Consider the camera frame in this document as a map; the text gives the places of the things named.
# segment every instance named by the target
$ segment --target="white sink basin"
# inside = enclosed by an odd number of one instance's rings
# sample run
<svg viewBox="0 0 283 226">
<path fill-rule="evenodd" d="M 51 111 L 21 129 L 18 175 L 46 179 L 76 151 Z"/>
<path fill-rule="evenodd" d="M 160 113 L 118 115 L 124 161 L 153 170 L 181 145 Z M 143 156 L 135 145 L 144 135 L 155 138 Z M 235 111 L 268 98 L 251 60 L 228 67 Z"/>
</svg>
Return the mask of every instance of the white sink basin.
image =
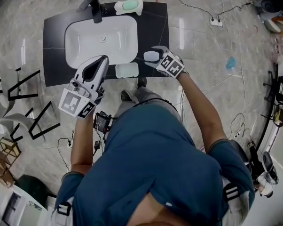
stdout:
<svg viewBox="0 0 283 226">
<path fill-rule="evenodd" d="M 67 64 L 77 69 L 83 62 L 107 55 L 110 65 L 126 64 L 137 55 L 137 23 L 130 16 L 103 17 L 71 24 L 65 32 Z"/>
</svg>

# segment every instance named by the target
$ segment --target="black countertop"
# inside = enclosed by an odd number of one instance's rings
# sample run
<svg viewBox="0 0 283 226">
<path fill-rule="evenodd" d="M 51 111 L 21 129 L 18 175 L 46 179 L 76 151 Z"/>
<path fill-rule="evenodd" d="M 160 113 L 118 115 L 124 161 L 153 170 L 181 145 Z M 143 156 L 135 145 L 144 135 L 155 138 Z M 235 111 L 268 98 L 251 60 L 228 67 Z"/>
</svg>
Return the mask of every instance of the black countertop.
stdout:
<svg viewBox="0 0 283 226">
<path fill-rule="evenodd" d="M 102 4 L 107 8 L 105 16 L 115 16 L 115 3 Z M 156 69 L 143 62 L 143 53 L 152 46 L 169 47 L 169 25 L 167 6 L 164 3 L 144 2 L 141 16 L 124 14 L 137 22 L 138 52 L 132 62 L 139 65 L 139 77 L 162 77 Z M 71 68 L 65 58 L 64 35 L 69 25 L 92 19 L 90 9 L 65 12 L 44 21 L 43 26 L 43 69 L 46 86 L 67 84 L 74 77 L 76 69 Z M 116 79 L 115 65 L 109 65 L 106 79 Z"/>
</svg>

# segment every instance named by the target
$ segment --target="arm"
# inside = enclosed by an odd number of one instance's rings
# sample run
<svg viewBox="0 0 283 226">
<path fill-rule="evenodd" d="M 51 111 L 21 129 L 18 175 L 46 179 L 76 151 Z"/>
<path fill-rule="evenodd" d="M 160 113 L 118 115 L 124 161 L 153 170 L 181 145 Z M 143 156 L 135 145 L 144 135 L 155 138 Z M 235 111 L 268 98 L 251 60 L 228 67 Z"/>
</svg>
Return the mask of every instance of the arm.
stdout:
<svg viewBox="0 0 283 226">
<path fill-rule="evenodd" d="M 181 73 L 177 76 L 177 80 L 188 98 L 190 107 L 200 127 L 205 151 L 209 152 L 214 142 L 227 139 L 218 112 L 188 74 Z"/>
<path fill-rule="evenodd" d="M 86 174 L 93 164 L 93 113 L 77 120 L 71 150 L 71 171 Z"/>
</svg>

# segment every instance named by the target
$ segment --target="shoe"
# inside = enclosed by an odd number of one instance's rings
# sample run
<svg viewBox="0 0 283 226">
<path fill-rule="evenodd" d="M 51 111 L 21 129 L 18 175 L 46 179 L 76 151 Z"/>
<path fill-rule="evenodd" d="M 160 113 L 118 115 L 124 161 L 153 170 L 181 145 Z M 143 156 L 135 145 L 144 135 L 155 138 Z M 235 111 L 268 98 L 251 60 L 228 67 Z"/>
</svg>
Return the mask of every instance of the shoe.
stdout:
<svg viewBox="0 0 283 226">
<path fill-rule="evenodd" d="M 121 100 L 122 100 L 122 101 L 132 101 L 131 96 L 130 96 L 130 94 L 129 94 L 128 91 L 123 90 L 123 91 L 121 92 Z"/>
<path fill-rule="evenodd" d="M 140 87 L 146 87 L 147 86 L 147 78 L 146 77 L 140 77 L 137 79 L 137 88 Z"/>
</svg>

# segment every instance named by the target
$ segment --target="drain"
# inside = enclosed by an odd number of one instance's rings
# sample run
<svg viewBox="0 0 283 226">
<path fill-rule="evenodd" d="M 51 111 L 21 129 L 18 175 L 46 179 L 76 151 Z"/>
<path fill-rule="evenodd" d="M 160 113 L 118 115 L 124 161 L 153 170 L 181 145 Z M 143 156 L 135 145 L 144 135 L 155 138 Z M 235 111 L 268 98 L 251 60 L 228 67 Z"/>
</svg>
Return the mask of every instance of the drain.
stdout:
<svg viewBox="0 0 283 226">
<path fill-rule="evenodd" d="M 109 40 L 109 36 L 106 35 L 106 34 L 103 34 L 101 37 L 100 37 L 100 42 L 101 43 L 107 43 Z"/>
</svg>

